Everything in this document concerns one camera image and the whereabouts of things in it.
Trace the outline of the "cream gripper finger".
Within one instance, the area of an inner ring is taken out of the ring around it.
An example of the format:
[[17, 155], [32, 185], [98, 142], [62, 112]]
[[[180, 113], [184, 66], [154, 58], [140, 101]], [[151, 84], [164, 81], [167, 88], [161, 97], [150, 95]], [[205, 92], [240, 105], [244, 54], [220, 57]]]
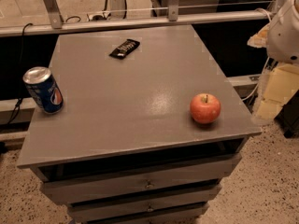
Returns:
[[299, 90], [299, 65], [279, 63], [269, 74], [255, 116], [274, 119]]
[[258, 33], [251, 36], [247, 42], [247, 45], [253, 48], [265, 48], [267, 45], [269, 25], [266, 24]]

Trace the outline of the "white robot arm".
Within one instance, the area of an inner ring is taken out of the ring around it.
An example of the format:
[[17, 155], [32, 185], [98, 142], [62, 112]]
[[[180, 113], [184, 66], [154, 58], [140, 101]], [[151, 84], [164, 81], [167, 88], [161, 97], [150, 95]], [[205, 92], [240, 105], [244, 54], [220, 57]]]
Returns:
[[266, 48], [267, 60], [278, 63], [264, 68], [258, 83], [253, 117], [263, 123], [274, 119], [299, 90], [299, 0], [286, 0], [247, 45]]

